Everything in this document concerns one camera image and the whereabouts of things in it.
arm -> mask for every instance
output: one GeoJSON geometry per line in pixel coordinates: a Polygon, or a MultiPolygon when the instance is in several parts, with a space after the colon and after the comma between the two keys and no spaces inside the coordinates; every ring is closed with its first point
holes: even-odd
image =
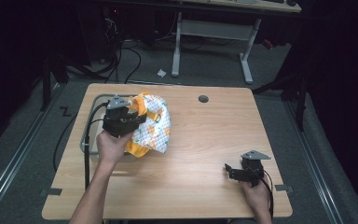
{"type": "Polygon", "coordinates": [[[110,175],[116,164],[124,155],[126,143],[131,139],[132,133],[121,138],[115,138],[106,131],[97,137],[100,161],[95,170],[94,177],[84,193],[72,215],[70,223],[98,223],[103,220],[103,206],[110,175]]]}
{"type": "Polygon", "coordinates": [[[266,186],[258,181],[258,185],[252,188],[251,183],[240,182],[248,204],[255,213],[255,219],[258,224],[271,224],[271,214],[269,213],[269,190],[266,186]]]}

white desk leg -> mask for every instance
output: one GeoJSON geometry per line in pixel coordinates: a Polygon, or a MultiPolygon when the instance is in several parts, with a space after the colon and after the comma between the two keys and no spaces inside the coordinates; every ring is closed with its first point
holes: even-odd
{"type": "Polygon", "coordinates": [[[255,42],[255,36],[257,35],[257,31],[258,31],[258,27],[260,26],[260,22],[261,22],[260,19],[257,19],[255,21],[255,25],[254,25],[254,27],[252,29],[251,35],[250,35],[249,40],[248,40],[248,46],[246,48],[246,51],[244,53],[240,53],[242,71],[243,71],[243,75],[245,76],[245,82],[247,84],[252,84],[253,83],[251,70],[249,69],[249,64],[248,64],[248,56],[249,56],[249,53],[251,52],[252,45],[255,42]]]}
{"type": "Polygon", "coordinates": [[[178,22],[176,25],[176,46],[175,52],[173,53],[173,62],[172,62],[172,76],[179,76],[179,66],[180,66],[180,36],[182,32],[182,12],[178,12],[178,22]]]}

dark background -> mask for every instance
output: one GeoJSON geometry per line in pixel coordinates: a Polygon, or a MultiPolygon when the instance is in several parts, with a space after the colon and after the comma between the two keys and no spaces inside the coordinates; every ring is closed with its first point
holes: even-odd
{"type": "MultiPolygon", "coordinates": [[[[308,92],[327,138],[358,193],[358,1],[316,0],[299,4],[303,15],[329,16],[330,20],[307,23],[299,33],[298,23],[266,19],[256,43],[267,39],[273,45],[293,44],[277,79],[301,74],[301,66],[315,53],[307,69],[308,92]]],[[[0,0],[0,134],[42,77],[49,46],[56,46],[55,50],[82,64],[106,57],[106,51],[90,48],[105,49],[103,36],[85,35],[103,29],[103,22],[101,27],[88,25],[90,20],[98,20],[98,10],[52,5],[48,1],[32,5],[21,0],[0,0]]],[[[153,45],[154,30],[167,32],[173,17],[173,12],[157,14],[141,8],[123,12],[123,34],[149,45],[153,45]]],[[[298,84],[293,81],[281,88],[298,89],[298,84]]]]}

human hand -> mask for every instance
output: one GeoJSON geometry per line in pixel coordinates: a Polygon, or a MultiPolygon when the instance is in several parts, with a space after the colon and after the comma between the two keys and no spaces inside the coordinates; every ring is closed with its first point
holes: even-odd
{"type": "Polygon", "coordinates": [[[250,182],[241,182],[240,184],[245,192],[245,198],[255,213],[257,223],[272,223],[269,213],[269,190],[264,183],[259,180],[258,185],[252,187],[250,182]]]}
{"type": "Polygon", "coordinates": [[[132,138],[133,133],[127,133],[120,138],[112,136],[103,130],[97,136],[97,147],[100,155],[100,165],[107,167],[111,172],[118,161],[123,157],[127,142],[132,138]]]}

table top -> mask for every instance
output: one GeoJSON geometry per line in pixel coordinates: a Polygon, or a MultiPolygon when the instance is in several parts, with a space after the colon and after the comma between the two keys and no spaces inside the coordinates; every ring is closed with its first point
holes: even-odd
{"type": "MultiPolygon", "coordinates": [[[[149,151],[120,162],[111,176],[103,217],[218,218],[253,217],[241,186],[229,179],[225,163],[240,169],[241,154],[257,150],[274,185],[283,184],[252,92],[246,88],[91,84],[79,109],[53,189],[42,211],[46,219],[69,219],[84,193],[84,161],[79,147],[92,104],[101,94],[150,91],[167,102],[171,115],[168,151],[149,151]],[[209,98],[201,103],[199,96],[209,98]]],[[[90,175],[96,162],[90,163],[90,175]]],[[[285,191],[274,189],[274,216],[289,217],[285,191]]]]}
{"type": "Polygon", "coordinates": [[[218,5],[225,7],[245,7],[252,9],[261,9],[261,10],[271,10],[271,11],[280,11],[280,12],[300,12],[301,7],[296,4],[294,7],[284,3],[274,3],[269,1],[255,0],[252,4],[239,3],[235,0],[182,0],[183,2],[189,3],[200,3],[208,5],[218,5]]]}

